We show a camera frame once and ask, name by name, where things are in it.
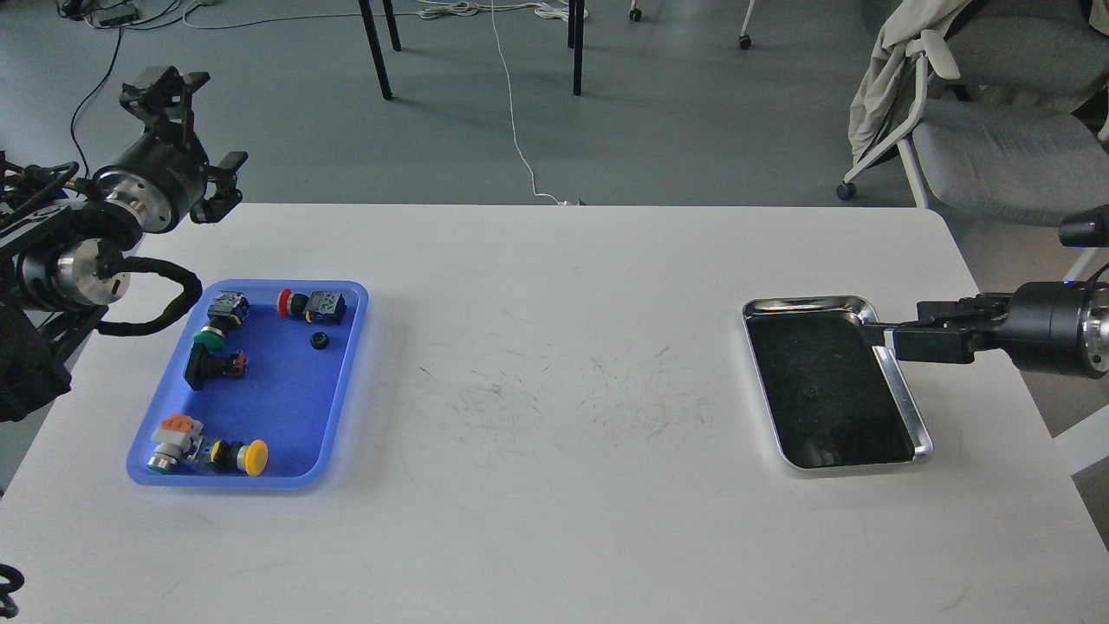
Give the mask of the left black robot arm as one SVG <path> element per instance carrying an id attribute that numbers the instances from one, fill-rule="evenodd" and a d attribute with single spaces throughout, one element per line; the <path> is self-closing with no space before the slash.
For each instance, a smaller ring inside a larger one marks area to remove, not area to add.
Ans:
<path id="1" fill-rule="evenodd" d="M 151 67 L 124 84 L 120 103 L 143 123 L 139 139 L 87 177 L 79 163 L 20 167 L 3 162 L 3 347 L 1 416 L 16 422 L 71 388 L 67 360 L 91 333 L 154 335 L 199 303 L 195 274 L 136 257 L 146 234 L 179 222 L 217 224 L 242 201 L 237 173 L 247 153 L 208 158 L 191 99 L 206 72 Z M 106 323 L 133 273 L 162 276 L 181 291 L 146 323 Z"/>

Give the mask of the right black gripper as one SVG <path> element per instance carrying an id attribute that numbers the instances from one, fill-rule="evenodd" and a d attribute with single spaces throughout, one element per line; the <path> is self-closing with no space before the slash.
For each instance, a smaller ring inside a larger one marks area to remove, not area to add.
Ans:
<path id="1" fill-rule="evenodd" d="M 907 323 L 862 323 L 863 330 L 892 330 L 892 351 L 901 361 L 974 364 L 989 344 L 1018 370 L 1093 375 L 1086 351 L 1083 320 L 1090 309 L 1090 282 L 1028 282 L 1014 293 L 981 293 L 957 301 L 918 301 L 918 318 Z"/>

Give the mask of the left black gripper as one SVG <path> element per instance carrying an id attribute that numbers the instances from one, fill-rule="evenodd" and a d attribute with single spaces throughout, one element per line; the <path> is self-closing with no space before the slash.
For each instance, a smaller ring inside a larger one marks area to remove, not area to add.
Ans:
<path id="1" fill-rule="evenodd" d="M 208 165 L 205 150 L 194 142 L 191 98 L 210 79 L 204 71 L 180 74 L 175 67 L 150 67 L 135 84 L 121 88 L 122 109 L 151 134 L 96 170 L 94 184 L 106 201 L 134 209 L 141 231 L 173 231 L 190 211 L 194 224 L 218 224 L 243 200 L 237 173 L 250 155 L 235 151 Z M 215 192 L 203 198 L 207 182 Z"/>

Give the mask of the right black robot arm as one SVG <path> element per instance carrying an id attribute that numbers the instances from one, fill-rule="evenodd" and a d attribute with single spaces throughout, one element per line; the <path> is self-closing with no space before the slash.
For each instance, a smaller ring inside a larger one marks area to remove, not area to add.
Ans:
<path id="1" fill-rule="evenodd" d="M 866 342 L 902 361 L 973 364 L 976 352 L 1001 350 L 1018 370 L 1100 379 L 1108 367 L 1106 266 L 1086 279 L 1093 250 L 1106 247 L 1106 205 L 1064 218 L 1058 236 L 1083 257 L 1062 282 L 1028 282 L 1013 293 L 981 293 L 957 301 L 918 301 L 907 323 L 864 323 Z"/>

